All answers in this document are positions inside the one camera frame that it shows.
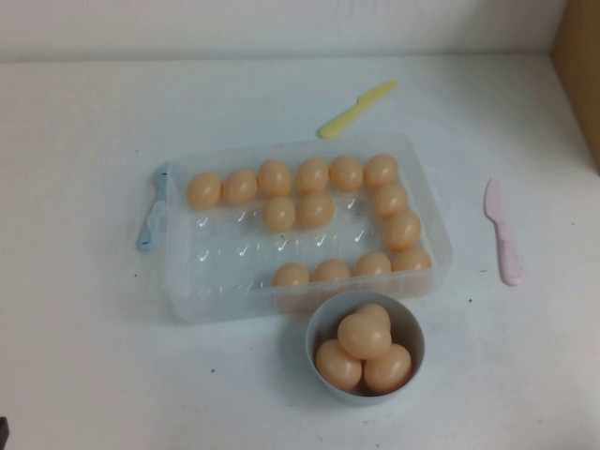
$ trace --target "orange egg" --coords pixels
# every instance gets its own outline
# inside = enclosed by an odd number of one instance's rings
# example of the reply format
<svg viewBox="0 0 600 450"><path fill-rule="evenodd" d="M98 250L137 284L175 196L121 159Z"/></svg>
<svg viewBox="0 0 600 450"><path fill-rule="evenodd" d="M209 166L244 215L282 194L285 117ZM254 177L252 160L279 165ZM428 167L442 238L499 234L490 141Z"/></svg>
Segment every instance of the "orange egg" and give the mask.
<svg viewBox="0 0 600 450"><path fill-rule="evenodd" d="M308 270L298 262L288 262L276 271L273 277L273 286L297 286L307 284L309 279Z"/></svg>
<svg viewBox="0 0 600 450"><path fill-rule="evenodd" d="M267 159L259 168L259 187L267 197L289 195L292 191L292 173L278 159Z"/></svg>
<svg viewBox="0 0 600 450"><path fill-rule="evenodd" d="M371 251L361 256L352 270L353 277L364 277L367 275L389 274L392 271L390 259L380 251Z"/></svg>
<svg viewBox="0 0 600 450"><path fill-rule="evenodd" d="M392 344L389 352L365 363L365 382L376 394L389 394L406 384L413 375L411 354L401 345Z"/></svg>
<svg viewBox="0 0 600 450"><path fill-rule="evenodd" d="M329 166L319 157L310 157L296 171L296 189L302 195L321 192L329 180Z"/></svg>
<svg viewBox="0 0 600 450"><path fill-rule="evenodd" d="M262 210L262 221L272 232L286 232L296 220L296 206L288 197L269 200Z"/></svg>
<svg viewBox="0 0 600 450"><path fill-rule="evenodd" d="M235 171L223 183L223 198L231 206L250 202L256 195L257 183L250 169Z"/></svg>
<svg viewBox="0 0 600 450"><path fill-rule="evenodd" d="M392 335L376 319L366 314L351 314L337 328L339 345L358 359L381 358L389 352Z"/></svg>
<svg viewBox="0 0 600 450"><path fill-rule="evenodd" d="M370 188L393 183L398 178L398 163L391 155L375 155L365 166L365 184Z"/></svg>
<svg viewBox="0 0 600 450"><path fill-rule="evenodd" d="M392 183L378 188L371 200L373 211L381 218L389 218L395 213L403 213L409 204L406 190L399 184Z"/></svg>
<svg viewBox="0 0 600 450"><path fill-rule="evenodd" d="M359 309L356 310L356 314L367 314L368 316L375 319L379 322L383 327L390 331L392 329L392 324L390 323L390 316L381 305L377 305L376 303L368 303Z"/></svg>
<svg viewBox="0 0 600 450"><path fill-rule="evenodd" d="M327 260L320 263L315 269L312 278L312 282L317 281L336 281L338 279L350 278L350 270L344 261L340 260Z"/></svg>
<svg viewBox="0 0 600 450"><path fill-rule="evenodd" d="M194 209L210 209L221 196L221 177L213 172L200 173L187 185L187 201Z"/></svg>
<svg viewBox="0 0 600 450"><path fill-rule="evenodd" d="M298 220L306 228L319 228L331 220L334 215L334 201L325 192L308 194L298 205Z"/></svg>
<svg viewBox="0 0 600 450"><path fill-rule="evenodd" d="M422 248L413 247L400 251L394 257L392 270L418 270L431 267L431 257Z"/></svg>
<svg viewBox="0 0 600 450"><path fill-rule="evenodd" d="M315 366L329 384L343 391L355 387L363 374L360 361L344 352L335 339L328 340L319 347Z"/></svg>
<svg viewBox="0 0 600 450"><path fill-rule="evenodd" d="M357 190L363 185L363 166L355 157L337 157L329 166L334 186L343 192Z"/></svg>
<svg viewBox="0 0 600 450"><path fill-rule="evenodd" d="M412 247L421 237L421 220L413 211L396 213L383 225L383 241L390 250Z"/></svg>

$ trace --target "bowl rim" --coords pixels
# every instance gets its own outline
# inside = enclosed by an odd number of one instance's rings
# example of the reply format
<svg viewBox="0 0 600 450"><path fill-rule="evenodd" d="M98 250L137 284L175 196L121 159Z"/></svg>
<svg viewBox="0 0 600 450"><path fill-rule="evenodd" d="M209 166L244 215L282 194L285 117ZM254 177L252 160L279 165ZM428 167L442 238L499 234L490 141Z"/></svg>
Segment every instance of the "bowl rim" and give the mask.
<svg viewBox="0 0 600 450"><path fill-rule="evenodd" d="M382 394L380 396L360 396L360 395L353 394L351 392L344 391L342 389L339 389L339 388L335 387L333 384L331 384L325 378L323 378L323 376L319 373L319 370L317 370L317 368L315 366L315 363L314 363L314 358L313 358L313 355L312 355L312 349L310 349L310 346L308 345L308 340L309 340L308 331L310 330L311 325L313 324L314 318L317 316L317 312L319 310L321 310L322 308L324 308L327 303L330 303L332 301L339 301L339 298L343 297L344 295L349 295L349 294L356 295L357 293L367 293L367 294L379 295L381 297L385 297L387 300L390 300L390 301L394 302L395 304L397 304L398 306L400 306L401 308L403 308L412 317L412 319L414 320L414 323L416 324L416 329L417 329L419 335L421 336L421 340L423 341L423 355L421 357L421 364L419 364L419 367L412 374L411 378L402 387L400 387L399 389L397 389L397 390L395 390L393 392L390 392L388 394ZM378 303L378 302L377 302L377 300L374 300L372 302L366 302L366 303ZM305 334L305 350L306 350L306 353L307 353L308 363L310 364L313 373L315 373L315 375L317 375L317 377L321 380L321 382L324 383L326 386L328 386L331 389L335 389L338 394L340 394L340 395L342 395L344 397L348 397L349 399L350 398L352 398L352 399L357 399L357 398L365 398L365 399L376 398L378 400L384 401L384 400L386 400L388 398L391 398L392 396L396 395L398 392L400 392L405 387L407 387L409 384L411 384L411 382L416 378L417 374L421 371L421 368L423 367L423 363L425 361L425 352L426 352L426 349L427 349L427 344L426 344L426 341L425 341L425 335L423 334L423 329L421 328L421 323L419 323L419 321L417 321L416 317L414 317L414 314L407 307L405 307L404 305L402 305L402 303L399 300L397 300L397 299L395 299L393 297L390 297L389 295L386 295L386 294L380 293L380 292L369 291L369 290L365 290L365 289L359 289L359 290L356 290L356 291L341 292L341 293L339 293L337 295L334 295L331 298L328 298L310 316L310 320L308 321L308 325L307 325L307 331L306 331L306 334Z"/></svg>

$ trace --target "white wall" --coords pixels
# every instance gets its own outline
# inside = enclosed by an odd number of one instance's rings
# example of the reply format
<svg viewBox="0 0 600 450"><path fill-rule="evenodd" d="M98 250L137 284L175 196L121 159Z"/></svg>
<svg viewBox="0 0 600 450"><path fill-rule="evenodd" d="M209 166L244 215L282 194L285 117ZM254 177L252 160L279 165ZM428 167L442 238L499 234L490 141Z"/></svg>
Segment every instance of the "white wall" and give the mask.
<svg viewBox="0 0 600 450"><path fill-rule="evenodd" d="M0 0L0 60L547 51L565 0Z"/></svg>

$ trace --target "transparent tray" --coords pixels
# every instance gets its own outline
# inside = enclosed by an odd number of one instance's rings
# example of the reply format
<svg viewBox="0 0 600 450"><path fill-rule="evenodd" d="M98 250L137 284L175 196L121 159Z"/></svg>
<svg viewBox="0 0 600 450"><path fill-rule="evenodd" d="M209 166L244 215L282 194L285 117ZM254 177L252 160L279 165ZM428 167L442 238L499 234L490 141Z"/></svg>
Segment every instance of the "transparent tray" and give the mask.
<svg viewBox="0 0 600 450"><path fill-rule="evenodd" d="M431 255L430 269L273 288L271 279L284 263L304 264L312 273L320 262L339 258L352 271L361 255L383 251L382 224L371 212L368 191L342 193L330 184L328 192L336 205L332 221L318 230L294 226L284 233L264 228L265 198L260 195L241 207L220 203L202 212L193 211L186 199L189 181L201 172L225 178L244 167L258 171L264 160L277 158L294 173L309 157L331 161L345 154L365 164L378 153L391 154L399 163L409 207L421 218L420 246ZM191 323L312 311L330 296L355 289L395 298L419 296L441 285L452 261L452 246L418 157L411 141L400 134L285 143L174 160L167 174L166 217L166 289L175 310Z"/></svg>

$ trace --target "brown cardboard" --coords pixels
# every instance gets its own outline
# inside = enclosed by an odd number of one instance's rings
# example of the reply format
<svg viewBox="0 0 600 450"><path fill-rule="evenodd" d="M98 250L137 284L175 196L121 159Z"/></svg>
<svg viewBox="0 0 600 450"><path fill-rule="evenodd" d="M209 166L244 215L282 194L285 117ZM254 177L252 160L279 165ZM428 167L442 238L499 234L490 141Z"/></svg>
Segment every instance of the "brown cardboard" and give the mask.
<svg viewBox="0 0 600 450"><path fill-rule="evenodd" d="M600 165L600 0L570 0L551 52Z"/></svg>

